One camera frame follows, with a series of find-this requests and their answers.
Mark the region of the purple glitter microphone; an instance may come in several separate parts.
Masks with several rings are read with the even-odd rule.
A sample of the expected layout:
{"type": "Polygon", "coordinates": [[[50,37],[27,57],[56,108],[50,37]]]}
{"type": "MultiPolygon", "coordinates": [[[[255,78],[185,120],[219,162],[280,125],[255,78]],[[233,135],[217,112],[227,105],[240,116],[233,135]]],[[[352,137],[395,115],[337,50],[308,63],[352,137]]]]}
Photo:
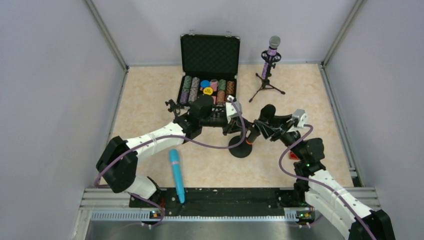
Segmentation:
{"type": "Polygon", "coordinates": [[[281,43],[281,39],[277,35],[273,35],[269,39],[268,50],[261,53],[262,59],[265,61],[263,66],[261,77],[266,79],[271,74],[271,68],[275,68],[276,63],[281,60],[281,55],[278,53],[277,49],[281,43]]]}

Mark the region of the black microphone orange end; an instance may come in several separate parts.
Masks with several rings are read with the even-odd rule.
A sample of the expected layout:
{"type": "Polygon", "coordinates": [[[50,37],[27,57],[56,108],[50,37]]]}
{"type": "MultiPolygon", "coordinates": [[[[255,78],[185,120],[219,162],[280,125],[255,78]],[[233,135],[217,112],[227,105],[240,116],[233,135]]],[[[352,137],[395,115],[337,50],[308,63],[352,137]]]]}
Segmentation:
{"type": "Polygon", "coordinates": [[[267,104],[260,110],[258,119],[255,119],[249,127],[250,133],[245,140],[248,145],[252,145],[259,136],[267,140],[272,135],[273,129],[269,125],[269,120],[275,116],[275,113],[276,108],[273,104],[267,104]]]}

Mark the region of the shock mount tripod stand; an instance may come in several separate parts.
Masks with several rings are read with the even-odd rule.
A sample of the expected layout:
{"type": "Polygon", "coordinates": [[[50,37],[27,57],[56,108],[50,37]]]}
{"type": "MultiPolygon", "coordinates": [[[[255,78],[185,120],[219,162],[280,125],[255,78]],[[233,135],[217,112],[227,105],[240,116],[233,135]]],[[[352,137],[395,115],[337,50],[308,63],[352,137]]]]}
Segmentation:
{"type": "Polygon", "coordinates": [[[282,56],[278,53],[277,48],[275,47],[269,47],[268,50],[264,50],[261,53],[261,58],[264,60],[264,66],[262,69],[262,73],[258,74],[256,73],[255,76],[260,79],[261,86],[260,88],[255,92],[255,94],[249,99],[249,103],[253,101],[255,96],[260,92],[264,90],[277,90],[282,95],[285,95],[286,92],[283,90],[280,90],[279,88],[273,86],[270,82],[270,77],[272,76],[271,70],[276,67],[276,64],[281,60],[282,56]]]}

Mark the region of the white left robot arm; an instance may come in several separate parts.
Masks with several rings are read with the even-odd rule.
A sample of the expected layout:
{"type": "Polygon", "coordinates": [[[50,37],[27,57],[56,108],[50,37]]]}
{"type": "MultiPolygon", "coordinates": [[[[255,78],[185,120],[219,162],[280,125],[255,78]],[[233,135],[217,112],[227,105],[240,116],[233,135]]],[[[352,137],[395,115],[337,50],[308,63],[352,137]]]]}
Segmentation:
{"type": "Polygon", "coordinates": [[[151,178],[137,174],[139,163],[187,142],[201,145],[195,138],[204,127],[222,128],[223,134],[227,134],[235,124],[241,125],[242,134],[247,133],[242,105],[235,97],[229,95],[224,106],[216,106],[211,96],[202,95],[185,113],[155,131],[127,139],[113,137],[95,165],[99,175],[94,182],[103,178],[114,193],[126,192],[149,200],[160,188],[151,178]]]}

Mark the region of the round base clamp stand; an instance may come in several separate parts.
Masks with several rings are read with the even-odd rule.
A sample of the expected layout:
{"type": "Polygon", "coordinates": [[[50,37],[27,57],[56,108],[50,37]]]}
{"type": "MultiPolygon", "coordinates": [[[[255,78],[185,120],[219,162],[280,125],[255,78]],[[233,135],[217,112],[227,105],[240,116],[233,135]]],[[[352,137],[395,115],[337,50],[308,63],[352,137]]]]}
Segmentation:
{"type": "Polygon", "coordinates": [[[239,159],[243,159],[248,157],[251,152],[252,152],[252,145],[249,144],[247,142],[247,137],[243,137],[243,135],[236,135],[234,137],[232,137],[228,143],[228,146],[233,146],[236,145],[237,143],[239,143],[241,141],[241,143],[233,148],[229,149],[230,154],[233,157],[239,158],[239,159]]]}

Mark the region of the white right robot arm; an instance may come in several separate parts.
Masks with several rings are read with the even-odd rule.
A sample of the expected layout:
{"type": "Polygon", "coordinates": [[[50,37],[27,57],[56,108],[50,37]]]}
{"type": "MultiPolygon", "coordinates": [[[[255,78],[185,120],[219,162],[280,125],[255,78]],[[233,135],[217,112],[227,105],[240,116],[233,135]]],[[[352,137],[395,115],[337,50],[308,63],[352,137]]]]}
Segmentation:
{"type": "Polygon", "coordinates": [[[373,210],[341,186],[322,164],[324,143],[307,137],[313,126],[306,115],[260,117],[254,121],[258,131],[270,141],[285,146],[278,160],[280,169],[294,177],[297,197],[318,210],[346,240],[394,240],[389,215],[373,210]]]}

